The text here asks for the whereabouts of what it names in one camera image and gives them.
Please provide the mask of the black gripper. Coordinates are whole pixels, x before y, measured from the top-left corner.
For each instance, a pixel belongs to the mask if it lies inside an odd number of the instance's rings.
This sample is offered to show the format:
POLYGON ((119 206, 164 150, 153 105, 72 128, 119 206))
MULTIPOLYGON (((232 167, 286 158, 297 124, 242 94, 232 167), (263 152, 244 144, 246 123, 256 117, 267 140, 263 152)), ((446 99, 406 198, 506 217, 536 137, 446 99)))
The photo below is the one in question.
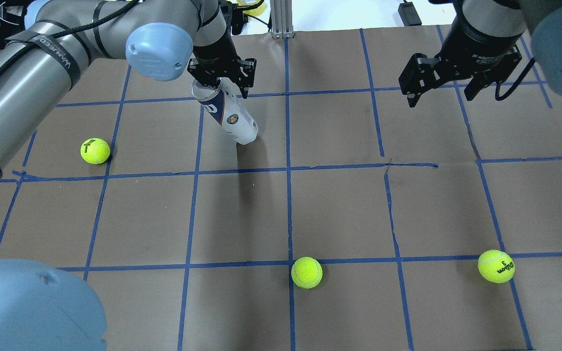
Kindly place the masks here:
POLYGON ((212 97, 221 78, 229 78, 239 88, 241 97, 248 98, 248 91, 254 86, 256 67, 256 58, 232 58, 215 62, 191 58, 187 72, 196 80, 196 97, 212 97))

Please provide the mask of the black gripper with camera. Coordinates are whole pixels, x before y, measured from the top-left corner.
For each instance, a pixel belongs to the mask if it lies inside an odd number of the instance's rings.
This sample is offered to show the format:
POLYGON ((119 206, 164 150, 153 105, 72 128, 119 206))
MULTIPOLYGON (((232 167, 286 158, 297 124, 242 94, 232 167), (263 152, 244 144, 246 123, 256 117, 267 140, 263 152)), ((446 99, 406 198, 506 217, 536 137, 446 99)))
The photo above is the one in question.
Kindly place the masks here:
POLYGON ((469 80, 464 95, 467 101, 472 101, 482 89, 493 83, 506 82, 521 61, 517 46, 497 57, 471 53, 447 57, 440 53, 430 58, 415 53, 403 68, 398 82, 410 108, 416 107, 422 94, 455 80, 469 80))

